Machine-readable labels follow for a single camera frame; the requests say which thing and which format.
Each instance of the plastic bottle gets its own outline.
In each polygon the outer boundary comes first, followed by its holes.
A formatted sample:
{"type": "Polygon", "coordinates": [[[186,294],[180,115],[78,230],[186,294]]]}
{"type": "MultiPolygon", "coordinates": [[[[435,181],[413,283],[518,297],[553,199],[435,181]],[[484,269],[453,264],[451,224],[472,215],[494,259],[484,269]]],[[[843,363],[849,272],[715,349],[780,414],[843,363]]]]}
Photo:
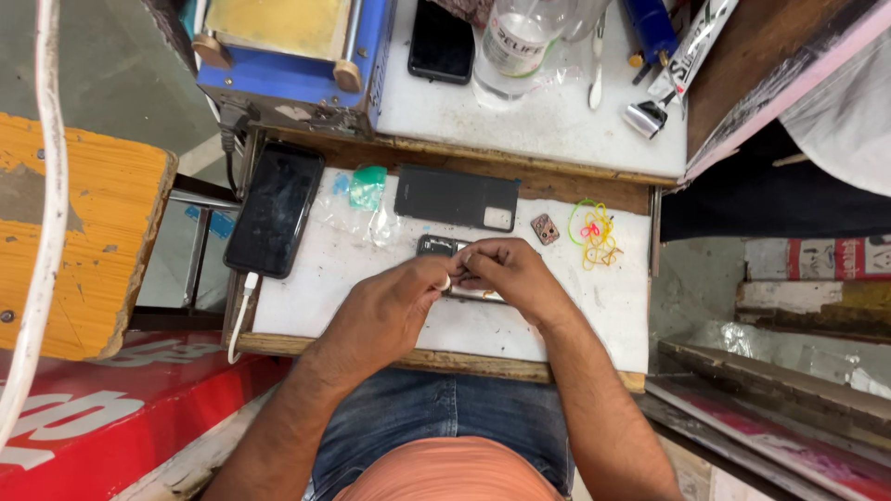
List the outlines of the plastic bottle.
{"type": "Polygon", "coordinates": [[[564,41],[574,44],[584,40],[593,30],[601,14],[607,11],[611,0],[578,0],[576,13],[560,35],[564,41]]]}
{"type": "Polygon", "coordinates": [[[473,63],[478,101],[510,107],[535,83],[533,76],[570,22],[577,0],[495,0],[473,63]]]}

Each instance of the phone back cover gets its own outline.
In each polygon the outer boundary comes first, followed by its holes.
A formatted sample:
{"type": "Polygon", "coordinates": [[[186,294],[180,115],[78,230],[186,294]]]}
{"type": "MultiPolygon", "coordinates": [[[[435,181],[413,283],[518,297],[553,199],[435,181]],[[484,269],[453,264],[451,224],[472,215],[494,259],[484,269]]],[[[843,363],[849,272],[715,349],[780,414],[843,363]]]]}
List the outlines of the phone back cover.
{"type": "Polygon", "coordinates": [[[405,164],[399,171],[394,209],[399,216],[510,233],[518,196],[517,179],[405,164]],[[511,226],[486,226],[487,207],[508,210],[511,226]]]}

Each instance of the green plastic piece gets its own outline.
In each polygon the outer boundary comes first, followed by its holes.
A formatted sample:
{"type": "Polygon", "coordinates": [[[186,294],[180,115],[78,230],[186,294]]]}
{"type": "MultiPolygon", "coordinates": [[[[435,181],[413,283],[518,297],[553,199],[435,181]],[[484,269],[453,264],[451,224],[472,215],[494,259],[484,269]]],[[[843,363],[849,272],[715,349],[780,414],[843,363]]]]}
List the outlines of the green plastic piece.
{"type": "Polygon", "coordinates": [[[387,182],[387,169],[380,165],[360,168],[349,182],[349,206],[353,209],[374,212],[380,204],[387,182]]]}

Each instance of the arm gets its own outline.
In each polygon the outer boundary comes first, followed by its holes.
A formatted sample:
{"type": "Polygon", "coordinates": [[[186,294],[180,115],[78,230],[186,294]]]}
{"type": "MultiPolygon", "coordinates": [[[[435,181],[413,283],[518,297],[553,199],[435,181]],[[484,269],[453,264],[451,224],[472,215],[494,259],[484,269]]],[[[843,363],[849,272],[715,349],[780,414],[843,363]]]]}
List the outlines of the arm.
{"type": "Polygon", "coordinates": [[[302,496],[334,409],[359,383],[414,348],[453,271],[448,258],[418,258],[358,283],[257,415],[204,499],[302,496]]]}
{"type": "Polygon", "coordinates": [[[521,239],[474,242],[454,257],[455,282],[497,291],[538,328],[578,472],[594,499],[681,499],[656,434],[582,312],[521,239]]]}

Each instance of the orange t-shirt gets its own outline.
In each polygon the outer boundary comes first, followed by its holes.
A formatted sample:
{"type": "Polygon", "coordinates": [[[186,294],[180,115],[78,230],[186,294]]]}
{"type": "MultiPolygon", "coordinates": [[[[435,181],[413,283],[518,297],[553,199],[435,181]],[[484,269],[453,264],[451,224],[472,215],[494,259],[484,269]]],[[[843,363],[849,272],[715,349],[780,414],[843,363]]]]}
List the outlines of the orange t-shirt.
{"type": "Polygon", "coordinates": [[[420,439],[375,461],[334,501],[563,501],[523,456],[480,437],[420,439]]]}

